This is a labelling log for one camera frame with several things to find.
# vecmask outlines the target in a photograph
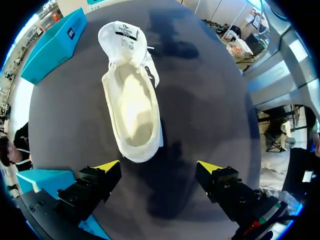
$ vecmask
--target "table surface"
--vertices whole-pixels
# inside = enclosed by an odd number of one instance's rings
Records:
[[[232,166],[259,186],[261,153],[255,109],[244,79],[214,32],[173,0],[127,1],[86,15],[74,55],[34,86],[29,141],[35,168],[72,169],[120,160],[122,179],[95,209],[115,240],[226,239],[238,225],[211,204],[195,180],[196,162]],[[145,163],[120,154],[101,78],[108,57],[99,29],[113,21],[145,33],[164,147]]]

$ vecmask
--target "person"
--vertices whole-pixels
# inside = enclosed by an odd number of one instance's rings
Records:
[[[16,131],[13,142],[6,136],[0,138],[0,160],[6,167],[16,164],[19,172],[32,168],[28,122]]]
[[[315,151],[292,148],[283,152],[266,152],[261,159],[260,188],[262,191],[287,191],[302,201],[308,184],[305,171],[320,171],[320,134],[313,136]]]

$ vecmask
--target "shoe label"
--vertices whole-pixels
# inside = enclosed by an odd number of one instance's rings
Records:
[[[133,51],[135,49],[135,42],[137,41],[137,34],[139,28],[125,22],[116,21],[114,23],[114,32],[121,35],[122,47]]]

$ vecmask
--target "floor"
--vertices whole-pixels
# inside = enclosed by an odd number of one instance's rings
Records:
[[[17,72],[17,76],[21,75],[21,70],[28,59],[28,55],[31,50],[29,50],[20,64],[20,68]],[[23,127],[29,121],[29,109],[32,91],[34,85],[22,77],[16,77],[11,85],[11,92],[8,99],[8,103],[11,106],[11,114],[8,126],[7,137],[9,140],[13,141],[15,138],[15,133],[21,127]],[[12,186],[14,184],[18,185],[16,172],[17,168],[15,166],[5,167],[0,163],[0,169],[4,176],[5,184]],[[13,198],[20,195],[18,190],[11,190],[9,193]]]

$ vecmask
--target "shoe tongue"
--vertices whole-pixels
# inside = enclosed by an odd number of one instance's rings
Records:
[[[124,36],[128,39],[137,41],[138,30],[139,30],[139,28],[137,26],[133,26],[131,24],[121,22],[121,21],[114,22],[115,34]]]
[[[121,21],[115,21],[113,28],[121,44],[122,57],[132,65],[139,66],[146,54],[143,53],[144,49],[147,51],[146,43],[140,39],[144,37],[139,33],[140,28]]]

